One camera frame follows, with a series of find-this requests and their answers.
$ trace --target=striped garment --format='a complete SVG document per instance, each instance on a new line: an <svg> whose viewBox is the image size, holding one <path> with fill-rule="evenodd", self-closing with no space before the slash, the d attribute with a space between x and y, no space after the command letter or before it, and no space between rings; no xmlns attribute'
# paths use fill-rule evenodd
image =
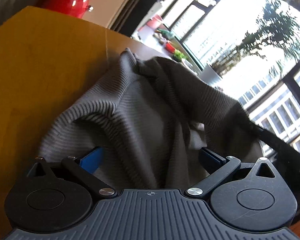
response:
<svg viewBox="0 0 300 240"><path fill-rule="evenodd" d="M249 120L233 98L208 86L181 64L140 61L129 49L44 137L47 161L104 147L95 176L117 188L188 188L206 176L197 160L206 146L245 161L253 138L235 124Z"/></svg>

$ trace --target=ribbed gray plate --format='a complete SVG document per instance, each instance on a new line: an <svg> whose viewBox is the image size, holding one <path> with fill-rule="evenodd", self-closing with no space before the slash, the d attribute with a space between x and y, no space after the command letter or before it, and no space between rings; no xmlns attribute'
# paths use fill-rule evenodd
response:
<svg viewBox="0 0 300 240"><path fill-rule="evenodd" d="M252 234L229 228L217 220L202 200L174 190L126 189L114 199L101 200L79 225L52 234L15 229L7 240L292 240L283 228Z"/></svg>

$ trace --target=yellow tabletop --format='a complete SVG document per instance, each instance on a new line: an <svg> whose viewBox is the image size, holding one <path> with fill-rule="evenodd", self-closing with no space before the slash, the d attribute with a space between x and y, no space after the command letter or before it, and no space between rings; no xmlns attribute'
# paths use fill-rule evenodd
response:
<svg viewBox="0 0 300 240"><path fill-rule="evenodd" d="M141 59L163 56L101 26L35 7L0 27L0 238L11 230L5 197L42 136L126 47Z"/></svg>

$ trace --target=green tree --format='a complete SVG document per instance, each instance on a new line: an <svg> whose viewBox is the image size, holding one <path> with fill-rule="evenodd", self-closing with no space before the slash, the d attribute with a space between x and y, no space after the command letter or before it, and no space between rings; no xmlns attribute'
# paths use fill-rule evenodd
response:
<svg viewBox="0 0 300 240"><path fill-rule="evenodd" d="M243 57L260 54L262 46L272 45L282 49L285 59L298 62L300 59L300 24L297 18L291 15L290 7L284 11L280 0L266 0L262 13L256 19L258 29L245 33L245 37L237 46L233 46L226 54L221 55L213 64L212 68L219 74L224 75L232 69ZM278 60L269 70L271 76L282 75L282 62Z"/></svg>

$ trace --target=striped cloth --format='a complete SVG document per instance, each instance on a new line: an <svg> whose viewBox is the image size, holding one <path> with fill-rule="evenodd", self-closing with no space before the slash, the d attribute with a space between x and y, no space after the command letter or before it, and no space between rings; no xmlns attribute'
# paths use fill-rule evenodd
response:
<svg viewBox="0 0 300 240"><path fill-rule="evenodd" d="M95 176L112 187L185 189L206 176L197 161L206 143L221 155L247 156L253 138L236 118L249 120L238 101L181 64L162 57L140 61L126 49L55 120L39 154L58 162L101 146L106 152ZM261 155L257 148L246 161Z"/></svg>

